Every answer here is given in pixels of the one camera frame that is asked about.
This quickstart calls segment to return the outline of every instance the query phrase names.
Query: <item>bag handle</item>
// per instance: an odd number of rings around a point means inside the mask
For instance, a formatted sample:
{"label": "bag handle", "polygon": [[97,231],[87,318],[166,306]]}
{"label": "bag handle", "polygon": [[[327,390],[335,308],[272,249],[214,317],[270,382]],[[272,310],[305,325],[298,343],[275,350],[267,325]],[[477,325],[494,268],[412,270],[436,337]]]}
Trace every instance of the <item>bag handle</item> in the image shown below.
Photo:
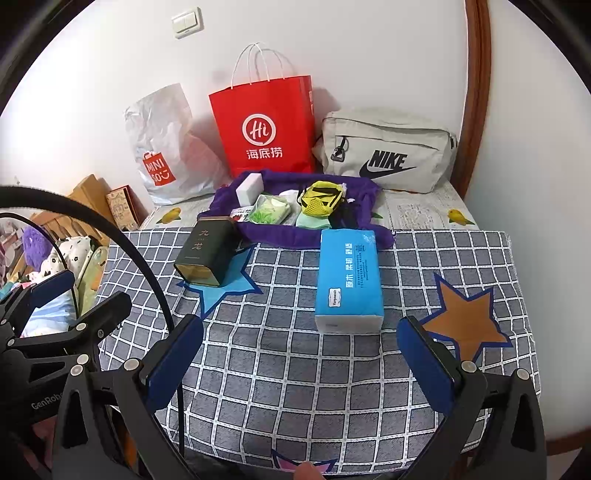
{"label": "bag handle", "polygon": [[[260,48],[260,44],[262,44],[262,42],[256,42],[256,43],[249,43],[246,47],[244,47],[244,49],[240,52],[240,55],[238,56],[238,58],[236,59],[236,63],[234,64],[234,69],[232,70],[232,80],[230,81],[230,89],[233,90],[234,89],[234,75],[236,74],[236,69],[238,68],[238,64],[240,63],[240,59],[242,58],[242,55],[244,55],[244,52],[246,52],[248,50],[248,54],[246,55],[246,65],[247,65],[247,69],[248,69],[248,83],[250,85],[252,85],[252,76],[251,76],[251,52],[253,48],[257,48],[259,52],[261,52],[261,58],[263,63],[265,64],[265,72],[267,73],[267,82],[271,81],[271,78],[269,77],[269,67],[267,65],[267,61],[265,60],[265,54],[263,53],[263,51]],[[277,54],[277,52],[275,50],[271,50],[274,54],[275,57],[277,57],[277,60],[279,61],[279,65],[281,67],[281,77],[285,80],[285,73],[283,72],[283,62],[281,61],[279,55]]]}

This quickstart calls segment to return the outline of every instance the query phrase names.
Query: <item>purple plush toy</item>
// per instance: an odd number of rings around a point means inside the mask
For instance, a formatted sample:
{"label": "purple plush toy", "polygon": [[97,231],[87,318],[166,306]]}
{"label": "purple plush toy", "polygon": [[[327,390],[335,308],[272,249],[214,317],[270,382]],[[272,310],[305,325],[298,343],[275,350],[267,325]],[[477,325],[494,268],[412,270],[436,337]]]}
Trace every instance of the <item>purple plush toy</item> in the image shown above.
{"label": "purple plush toy", "polygon": [[32,226],[28,226],[22,232],[22,248],[25,251],[27,265],[39,271],[41,263],[51,253],[51,243]]}

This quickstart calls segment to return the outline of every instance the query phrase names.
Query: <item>blue tissue package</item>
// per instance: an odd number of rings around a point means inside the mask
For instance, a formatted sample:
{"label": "blue tissue package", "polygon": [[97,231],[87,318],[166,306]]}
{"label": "blue tissue package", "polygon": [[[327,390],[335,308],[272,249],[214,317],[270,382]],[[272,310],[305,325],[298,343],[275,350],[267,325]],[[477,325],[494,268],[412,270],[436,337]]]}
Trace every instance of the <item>blue tissue package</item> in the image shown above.
{"label": "blue tissue package", "polygon": [[384,321],[371,230],[322,230],[316,326],[323,333],[378,333]]}

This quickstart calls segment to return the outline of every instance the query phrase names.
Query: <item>light switch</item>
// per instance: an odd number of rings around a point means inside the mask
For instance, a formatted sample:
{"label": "light switch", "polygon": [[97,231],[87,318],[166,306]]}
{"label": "light switch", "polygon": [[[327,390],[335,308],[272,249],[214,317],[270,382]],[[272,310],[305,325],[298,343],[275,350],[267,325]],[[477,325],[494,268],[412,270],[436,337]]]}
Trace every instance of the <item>light switch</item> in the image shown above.
{"label": "light switch", "polygon": [[184,17],[185,28],[191,28],[197,25],[197,18],[195,18],[195,12],[191,12]]}
{"label": "light switch", "polygon": [[185,27],[184,17],[173,18],[173,30],[176,33],[181,33],[185,28],[187,27]]}
{"label": "light switch", "polygon": [[203,18],[199,7],[173,17],[172,22],[174,36],[177,38],[203,30]]}

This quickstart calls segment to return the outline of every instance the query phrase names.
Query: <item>white wall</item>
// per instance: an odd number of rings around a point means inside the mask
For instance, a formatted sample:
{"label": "white wall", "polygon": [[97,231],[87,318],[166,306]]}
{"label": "white wall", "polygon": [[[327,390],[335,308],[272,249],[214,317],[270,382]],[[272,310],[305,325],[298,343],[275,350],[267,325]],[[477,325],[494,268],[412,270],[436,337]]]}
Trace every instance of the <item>white wall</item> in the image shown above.
{"label": "white wall", "polygon": [[[171,17],[196,6],[204,30],[176,40]],[[17,176],[69,193],[94,173],[112,188],[130,184],[149,207],[125,108],[180,82],[203,139],[223,155],[207,95],[229,86],[236,56],[252,41],[312,75],[319,117],[388,105],[459,133],[465,23],[463,0],[96,0],[46,48],[0,117],[0,182]]]}
{"label": "white wall", "polygon": [[481,228],[511,236],[557,437],[591,426],[591,95],[524,14],[489,4],[491,96],[466,203]]}

